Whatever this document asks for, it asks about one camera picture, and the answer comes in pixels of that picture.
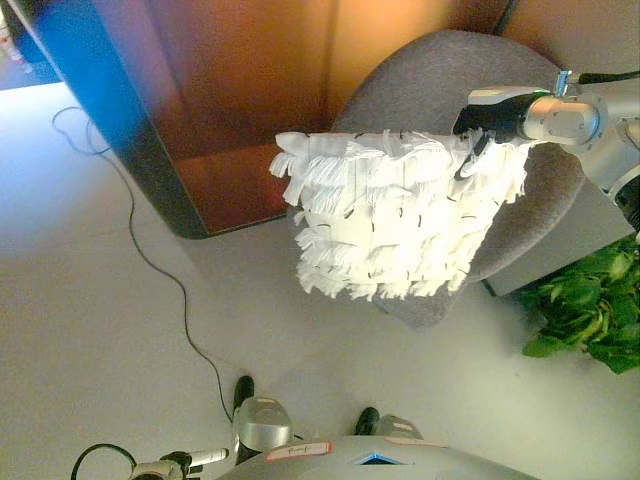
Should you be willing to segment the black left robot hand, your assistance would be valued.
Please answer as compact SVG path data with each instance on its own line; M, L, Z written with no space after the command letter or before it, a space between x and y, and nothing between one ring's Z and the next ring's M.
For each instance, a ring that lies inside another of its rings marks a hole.
M161 457L161 460L176 463L181 473L187 476L191 473L200 473L205 465L225 460L228 456L227 448L217 448L192 452L174 451Z

